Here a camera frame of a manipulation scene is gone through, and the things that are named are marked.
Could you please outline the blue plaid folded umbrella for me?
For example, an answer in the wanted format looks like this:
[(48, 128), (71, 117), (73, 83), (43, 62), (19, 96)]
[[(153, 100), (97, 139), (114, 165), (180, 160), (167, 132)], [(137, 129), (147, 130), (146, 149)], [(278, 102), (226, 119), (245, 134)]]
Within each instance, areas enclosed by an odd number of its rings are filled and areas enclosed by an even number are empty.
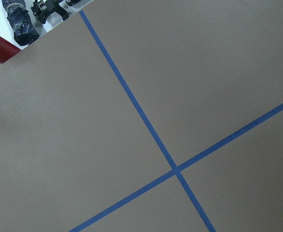
[(38, 40), (39, 34), (31, 22), (24, 0), (3, 0), (2, 6), (7, 13), (14, 40), (19, 46), (30, 45)]

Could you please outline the black folded tripod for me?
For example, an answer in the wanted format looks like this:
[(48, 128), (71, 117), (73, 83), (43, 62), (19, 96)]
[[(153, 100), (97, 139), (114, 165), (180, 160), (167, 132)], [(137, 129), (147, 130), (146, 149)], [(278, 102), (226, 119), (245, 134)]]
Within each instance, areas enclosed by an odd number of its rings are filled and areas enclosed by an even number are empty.
[(69, 18), (69, 12), (60, 5), (62, 2), (72, 7), (82, 0), (35, 0), (31, 6), (31, 11), (42, 24), (45, 24), (48, 17), (53, 13), (57, 13), (65, 21)]

